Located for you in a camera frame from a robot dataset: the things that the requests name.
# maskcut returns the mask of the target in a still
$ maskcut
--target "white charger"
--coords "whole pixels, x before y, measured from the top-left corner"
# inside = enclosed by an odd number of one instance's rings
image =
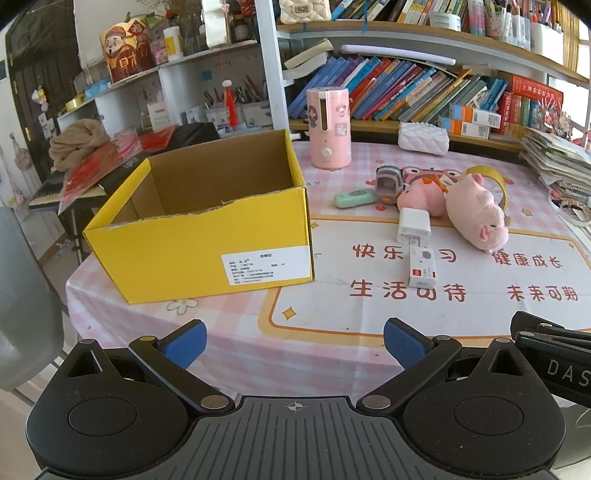
[[[416,208],[401,208],[398,222],[398,242],[411,247],[426,247],[430,238],[429,212]]]

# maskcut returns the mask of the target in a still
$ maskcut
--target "stack of papers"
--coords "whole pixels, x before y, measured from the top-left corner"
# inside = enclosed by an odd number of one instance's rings
[[[591,155],[564,138],[528,129],[521,140],[522,154],[540,180],[561,197],[589,203],[591,198]]]

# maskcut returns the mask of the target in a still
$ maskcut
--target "pink plush pig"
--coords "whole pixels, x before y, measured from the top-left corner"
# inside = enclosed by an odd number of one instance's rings
[[[445,196],[441,187],[434,181],[419,179],[410,184],[398,197],[396,205],[401,208],[416,208],[426,210],[432,217],[445,214]]]
[[[472,173],[449,187],[447,214],[457,231],[472,245],[494,252],[509,240],[509,218],[505,223],[503,210],[483,184],[482,175]]]

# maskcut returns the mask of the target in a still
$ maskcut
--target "gray chair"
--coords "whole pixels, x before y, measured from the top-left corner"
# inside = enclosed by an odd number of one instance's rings
[[[17,388],[63,352],[65,306],[8,207],[0,207],[0,389]]]

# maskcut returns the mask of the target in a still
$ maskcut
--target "white quilted bag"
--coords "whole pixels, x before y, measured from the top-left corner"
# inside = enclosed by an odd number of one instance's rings
[[[405,150],[445,155],[449,136],[445,129],[430,124],[400,123],[398,145]]]
[[[285,24],[330,20],[329,0],[279,0],[279,6]]]

